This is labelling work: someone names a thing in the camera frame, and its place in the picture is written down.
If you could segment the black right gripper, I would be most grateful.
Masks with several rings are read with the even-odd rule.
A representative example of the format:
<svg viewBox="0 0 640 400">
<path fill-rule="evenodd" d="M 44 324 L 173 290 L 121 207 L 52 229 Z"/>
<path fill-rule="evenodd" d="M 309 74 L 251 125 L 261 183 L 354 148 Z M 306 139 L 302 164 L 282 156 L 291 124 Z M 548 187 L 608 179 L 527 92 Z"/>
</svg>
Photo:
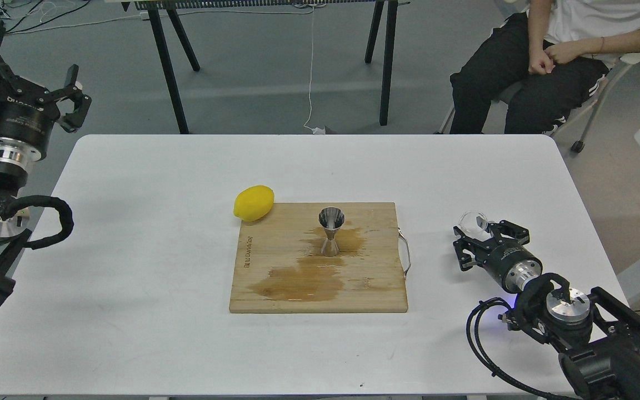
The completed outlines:
<svg viewBox="0 0 640 400">
<path fill-rule="evenodd" d="M 483 240 L 467 235 L 459 226 L 453 232 L 458 236 L 453 248 L 460 270 L 480 266 L 506 293 L 521 293 L 529 281 L 543 274 L 541 261 L 523 247 L 530 242 L 530 232 L 523 226 L 508 220 L 490 221 Z"/>
</svg>

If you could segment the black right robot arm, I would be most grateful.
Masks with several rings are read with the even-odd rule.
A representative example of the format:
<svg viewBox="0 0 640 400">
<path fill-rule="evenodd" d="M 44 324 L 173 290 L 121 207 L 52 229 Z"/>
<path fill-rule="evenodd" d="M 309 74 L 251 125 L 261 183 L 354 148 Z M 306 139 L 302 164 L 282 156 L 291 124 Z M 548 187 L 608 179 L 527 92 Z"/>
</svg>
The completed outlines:
<svg viewBox="0 0 640 400">
<path fill-rule="evenodd" d="M 640 316 L 603 288 L 583 293 L 564 277 L 545 272 L 526 249 L 530 233 L 523 226 L 507 220 L 478 225 L 486 239 L 453 228 L 460 269 L 478 266 L 516 295 L 513 306 L 503 298 L 480 301 L 467 319 L 469 346 L 491 374 L 537 397 L 559 398 L 511 377 L 488 356 L 479 324 L 488 309 L 501 306 L 505 312 L 498 319 L 509 330 L 521 330 L 558 352 L 559 366 L 578 398 L 640 399 Z"/>
</svg>

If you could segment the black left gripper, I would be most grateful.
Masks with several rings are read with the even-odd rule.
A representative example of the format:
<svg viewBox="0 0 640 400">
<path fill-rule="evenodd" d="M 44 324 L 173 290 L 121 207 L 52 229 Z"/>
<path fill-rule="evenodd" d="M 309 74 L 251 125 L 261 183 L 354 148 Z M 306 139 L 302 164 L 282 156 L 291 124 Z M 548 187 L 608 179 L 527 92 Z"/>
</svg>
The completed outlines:
<svg viewBox="0 0 640 400">
<path fill-rule="evenodd" d="M 0 22 L 0 47 L 6 32 Z M 79 65 L 68 69 L 64 87 L 37 96 L 32 103 L 33 84 L 13 73 L 0 55 L 0 163 L 33 164 L 45 159 L 53 125 L 68 133 L 81 129 L 92 98 L 82 92 L 78 82 Z M 73 111 L 61 114 L 57 104 L 73 102 Z"/>
</svg>

